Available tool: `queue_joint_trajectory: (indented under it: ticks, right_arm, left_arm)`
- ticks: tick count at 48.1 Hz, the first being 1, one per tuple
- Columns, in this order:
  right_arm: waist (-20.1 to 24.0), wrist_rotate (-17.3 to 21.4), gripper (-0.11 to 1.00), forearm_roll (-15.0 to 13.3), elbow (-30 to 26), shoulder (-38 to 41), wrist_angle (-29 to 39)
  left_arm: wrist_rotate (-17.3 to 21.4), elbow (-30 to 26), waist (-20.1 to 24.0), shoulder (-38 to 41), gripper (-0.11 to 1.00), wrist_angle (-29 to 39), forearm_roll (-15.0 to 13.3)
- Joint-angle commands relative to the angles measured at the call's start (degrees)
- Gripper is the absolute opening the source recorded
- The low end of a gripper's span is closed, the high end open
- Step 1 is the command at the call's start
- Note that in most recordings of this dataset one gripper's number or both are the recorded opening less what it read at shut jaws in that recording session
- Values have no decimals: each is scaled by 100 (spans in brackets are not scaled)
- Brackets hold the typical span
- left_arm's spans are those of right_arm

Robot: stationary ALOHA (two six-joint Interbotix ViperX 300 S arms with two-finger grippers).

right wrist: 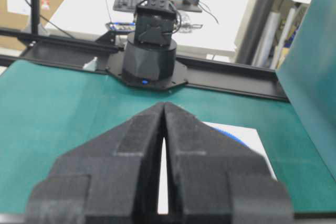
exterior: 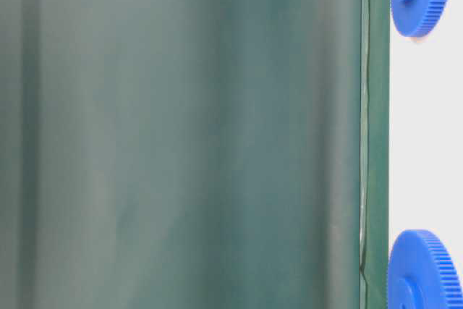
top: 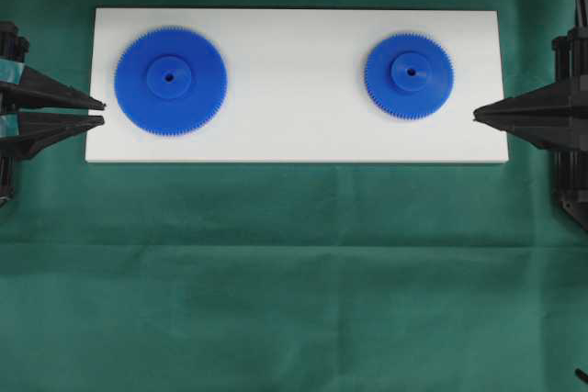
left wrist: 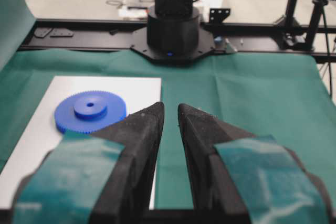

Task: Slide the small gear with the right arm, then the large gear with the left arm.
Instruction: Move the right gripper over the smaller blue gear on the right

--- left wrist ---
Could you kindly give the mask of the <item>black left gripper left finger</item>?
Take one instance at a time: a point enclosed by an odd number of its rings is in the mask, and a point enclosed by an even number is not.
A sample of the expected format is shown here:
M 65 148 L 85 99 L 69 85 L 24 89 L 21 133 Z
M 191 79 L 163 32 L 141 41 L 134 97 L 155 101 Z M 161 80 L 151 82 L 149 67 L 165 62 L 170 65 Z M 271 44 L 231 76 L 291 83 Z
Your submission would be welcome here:
M 130 223 L 148 208 L 164 124 L 157 102 L 92 134 L 68 131 L 13 201 L 13 223 Z

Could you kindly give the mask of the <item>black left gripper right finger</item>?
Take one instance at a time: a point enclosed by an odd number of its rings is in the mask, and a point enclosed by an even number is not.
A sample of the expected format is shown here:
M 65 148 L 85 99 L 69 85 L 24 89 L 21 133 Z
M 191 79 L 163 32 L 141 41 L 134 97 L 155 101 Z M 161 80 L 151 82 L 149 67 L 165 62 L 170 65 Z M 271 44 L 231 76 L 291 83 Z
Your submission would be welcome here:
M 214 145 L 255 135 L 187 104 L 178 106 L 178 120 L 193 204 L 201 219 L 206 223 L 251 223 Z

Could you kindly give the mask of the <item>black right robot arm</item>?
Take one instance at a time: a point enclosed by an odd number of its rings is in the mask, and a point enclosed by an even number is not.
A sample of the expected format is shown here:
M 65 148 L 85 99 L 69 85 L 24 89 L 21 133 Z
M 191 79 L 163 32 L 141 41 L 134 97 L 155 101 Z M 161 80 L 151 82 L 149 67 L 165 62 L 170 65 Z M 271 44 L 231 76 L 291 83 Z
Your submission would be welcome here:
M 199 40 L 198 18 L 193 0 L 154 0 L 148 12 L 148 45 L 168 56 L 192 52 Z

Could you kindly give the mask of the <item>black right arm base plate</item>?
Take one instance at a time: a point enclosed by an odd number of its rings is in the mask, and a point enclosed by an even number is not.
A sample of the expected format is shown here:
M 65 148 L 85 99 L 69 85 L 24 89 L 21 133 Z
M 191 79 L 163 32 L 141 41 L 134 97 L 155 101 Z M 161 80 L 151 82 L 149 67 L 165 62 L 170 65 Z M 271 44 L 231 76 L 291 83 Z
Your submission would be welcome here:
M 133 32 L 131 49 L 152 63 L 161 65 L 189 65 L 210 55 L 226 53 L 215 45 L 212 33 L 199 28 L 198 36 L 159 35 L 149 43 L 148 29 Z

